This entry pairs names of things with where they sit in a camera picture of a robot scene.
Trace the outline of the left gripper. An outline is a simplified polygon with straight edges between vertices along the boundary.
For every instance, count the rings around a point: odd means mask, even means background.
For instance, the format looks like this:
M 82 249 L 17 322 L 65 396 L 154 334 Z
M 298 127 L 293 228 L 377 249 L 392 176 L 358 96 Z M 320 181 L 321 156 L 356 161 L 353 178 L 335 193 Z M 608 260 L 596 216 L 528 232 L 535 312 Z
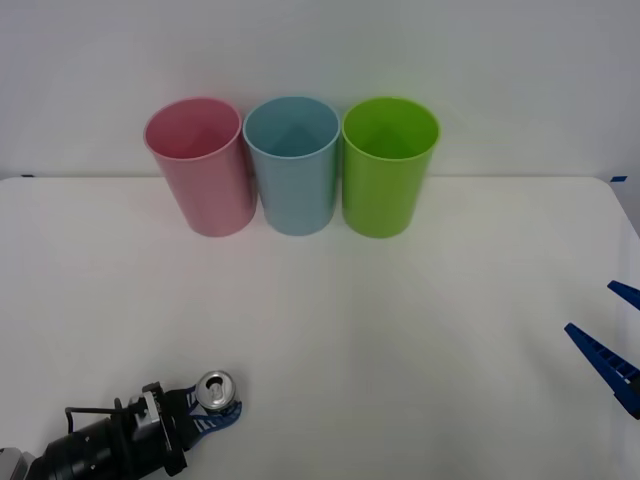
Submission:
M 222 410 L 206 411 L 203 407 L 194 410 L 198 405 L 196 387 L 161 392 L 158 404 L 166 433 L 163 466 L 169 476 L 175 476 L 187 467 L 185 452 L 191 449 L 197 430 L 200 434 L 224 430 L 240 419 L 243 410 L 243 403 L 239 400 Z

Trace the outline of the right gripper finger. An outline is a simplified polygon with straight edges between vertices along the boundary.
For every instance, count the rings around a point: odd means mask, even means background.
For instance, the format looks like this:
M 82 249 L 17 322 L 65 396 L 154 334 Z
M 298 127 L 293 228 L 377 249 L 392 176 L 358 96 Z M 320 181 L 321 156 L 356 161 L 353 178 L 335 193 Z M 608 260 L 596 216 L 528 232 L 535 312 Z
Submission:
M 639 369 L 573 323 L 568 323 L 564 330 L 626 412 L 638 420 Z
M 618 281 L 611 281 L 607 288 L 624 299 L 635 309 L 640 309 L 640 290 Z

